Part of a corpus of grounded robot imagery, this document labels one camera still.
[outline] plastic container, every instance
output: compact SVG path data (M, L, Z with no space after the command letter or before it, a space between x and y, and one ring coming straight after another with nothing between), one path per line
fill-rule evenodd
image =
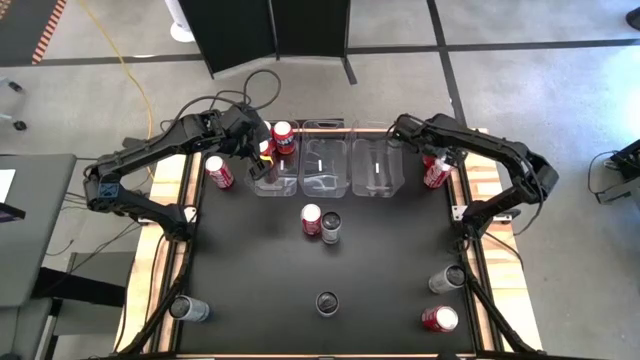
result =
M302 131L300 183L305 195L343 197L350 184L351 129L343 121L307 120Z
M258 196L293 196L298 189L298 173L300 168L300 131L295 121L287 121L294 132L295 151L289 155L279 154L274 151L273 167L264 177L254 181L249 174L251 164L247 166L247 173L244 178L245 184L249 186ZM277 121L270 121L272 128Z
M351 188L358 196L391 197L404 184L401 144L387 139L388 127L376 122L356 122L353 126Z

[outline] black tabletop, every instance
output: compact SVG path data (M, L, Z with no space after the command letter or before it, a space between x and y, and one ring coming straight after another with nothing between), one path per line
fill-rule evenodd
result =
M445 188L422 183L420 156L404 154L404 186L392 198L260 198L242 181L246 163L228 160L236 183L204 179L187 295L211 306L184 322L178 351L200 354L437 354L473 350L463 290L430 293L430 275L459 263ZM300 211L315 203L342 217L340 242L302 233ZM339 309L316 312L331 291ZM452 333L426 331L425 308L451 306Z
M0 224L0 307L29 299L75 162L69 154L0 156L0 169L16 170L5 203L26 212Z

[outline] gray floor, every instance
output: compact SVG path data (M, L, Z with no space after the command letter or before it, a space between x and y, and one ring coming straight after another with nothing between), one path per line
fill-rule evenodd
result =
M350 44L429 45L435 37L426 3L353 0ZM637 1L438 0L450 44L640 38L624 14ZM160 0L90 0L89 5L123 55L196 52L169 38L170 17ZM112 56L107 43L74 1L69 2L46 58ZM558 169L561 181L534 226L517 238L526 264L544 348L554 354L636 359L640 343L640 212L630 201L598 205L586 190L588 163L598 152L640 137L640 47L452 53L470 126L522 140ZM130 66L152 101L155 130L188 100L219 89L239 89L245 76L266 67L283 80L265 119L333 118L390 123L400 113L452 115L437 53L351 56L358 85L350 86L338 60L287 58L254 61L211 81L201 62ZM18 97L0 89L0 109L25 120L17 133L0 127L0 153L73 152L97 156L125 136L146 136L146 114L136 89L118 65L0 68L26 89ZM256 103L271 96L273 81L257 77ZM194 106L193 110L205 105ZM70 189L80 192L79 163ZM140 171L126 179L136 186ZM598 166L598 188L620 181ZM141 188L148 191L149 182ZM516 223L532 213L525 211ZM71 251L90 252L126 219L67 209L60 215L47 258L64 269ZM133 251L137 234L105 251ZM113 335L69 336L56 358L106 355Z

